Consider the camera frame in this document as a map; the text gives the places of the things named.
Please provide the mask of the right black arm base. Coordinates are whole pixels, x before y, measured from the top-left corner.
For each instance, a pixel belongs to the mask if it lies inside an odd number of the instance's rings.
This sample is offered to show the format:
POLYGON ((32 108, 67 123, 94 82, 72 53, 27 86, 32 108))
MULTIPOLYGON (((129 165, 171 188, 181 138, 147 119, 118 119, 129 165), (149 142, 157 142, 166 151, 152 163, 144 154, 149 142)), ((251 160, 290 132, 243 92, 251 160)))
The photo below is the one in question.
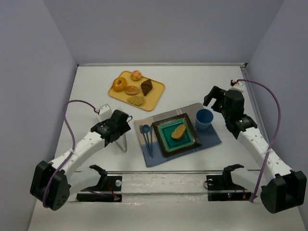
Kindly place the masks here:
POLYGON ((248 201, 251 192, 241 185, 234 184, 231 173, 237 169, 243 170, 244 166, 235 164, 227 166, 221 174, 207 175, 203 183, 208 192, 208 201, 248 201))

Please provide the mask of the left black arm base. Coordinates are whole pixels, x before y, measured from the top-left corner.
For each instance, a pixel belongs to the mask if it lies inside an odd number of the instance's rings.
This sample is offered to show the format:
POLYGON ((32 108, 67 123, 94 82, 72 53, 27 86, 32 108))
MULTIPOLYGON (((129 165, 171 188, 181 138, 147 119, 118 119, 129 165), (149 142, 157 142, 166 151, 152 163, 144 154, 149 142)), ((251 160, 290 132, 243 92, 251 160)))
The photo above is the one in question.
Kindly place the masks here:
POLYGON ((91 165, 89 169, 98 177, 96 185, 79 191, 76 200, 79 202, 122 202, 122 176, 109 175, 98 165, 91 165))

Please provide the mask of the metal tongs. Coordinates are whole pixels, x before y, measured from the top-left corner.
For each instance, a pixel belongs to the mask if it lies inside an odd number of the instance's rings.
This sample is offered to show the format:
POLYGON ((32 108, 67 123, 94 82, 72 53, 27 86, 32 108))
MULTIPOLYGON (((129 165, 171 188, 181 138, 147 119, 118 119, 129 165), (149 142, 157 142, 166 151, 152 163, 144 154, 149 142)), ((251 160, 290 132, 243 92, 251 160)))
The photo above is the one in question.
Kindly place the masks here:
POLYGON ((127 146, 127 139, 126 139, 126 135, 123 134, 119 137, 118 140, 115 141, 116 145, 124 152, 128 151, 128 146, 127 146))

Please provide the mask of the sliced baguette piece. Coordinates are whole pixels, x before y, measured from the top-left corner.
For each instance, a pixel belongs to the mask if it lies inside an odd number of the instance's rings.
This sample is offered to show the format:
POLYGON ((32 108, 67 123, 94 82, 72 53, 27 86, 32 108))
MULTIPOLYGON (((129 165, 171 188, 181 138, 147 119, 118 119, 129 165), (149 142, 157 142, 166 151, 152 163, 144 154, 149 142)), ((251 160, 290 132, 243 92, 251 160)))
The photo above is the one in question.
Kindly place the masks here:
POLYGON ((186 125, 185 124, 181 124, 179 126, 177 126, 175 128, 175 130, 172 132, 171 134, 171 138, 175 139, 175 140, 180 140, 186 131, 186 125))

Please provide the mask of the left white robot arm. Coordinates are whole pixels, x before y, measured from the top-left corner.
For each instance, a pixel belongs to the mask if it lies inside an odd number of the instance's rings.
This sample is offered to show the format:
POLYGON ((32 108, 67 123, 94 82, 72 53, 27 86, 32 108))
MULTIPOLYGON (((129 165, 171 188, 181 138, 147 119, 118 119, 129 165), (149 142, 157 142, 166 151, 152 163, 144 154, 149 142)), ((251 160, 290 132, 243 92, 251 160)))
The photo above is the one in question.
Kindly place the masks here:
POLYGON ((63 155, 50 162, 37 164, 30 193, 40 200, 45 208, 60 209, 69 196, 87 188, 108 186, 108 173, 98 165, 91 165, 86 171, 77 169, 92 155, 117 141, 130 130, 132 116, 114 110, 109 119, 94 125, 79 142, 63 155))

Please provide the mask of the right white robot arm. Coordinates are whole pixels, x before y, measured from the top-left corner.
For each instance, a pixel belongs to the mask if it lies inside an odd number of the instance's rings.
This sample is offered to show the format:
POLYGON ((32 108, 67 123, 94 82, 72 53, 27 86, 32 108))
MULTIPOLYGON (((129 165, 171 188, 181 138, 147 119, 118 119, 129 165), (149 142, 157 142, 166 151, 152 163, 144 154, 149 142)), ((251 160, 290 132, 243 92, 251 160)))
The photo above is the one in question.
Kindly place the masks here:
POLYGON ((272 214, 302 205, 307 177, 282 161, 263 138, 256 122, 244 113, 243 90, 241 84, 229 90, 214 86, 204 97, 204 106, 209 105, 212 99, 216 100, 212 109, 222 114, 227 130, 261 168, 256 176, 240 164, 228 166, 223 171, 223 182, 243 186, 252 193, 250 200, 260 198, 272 214))

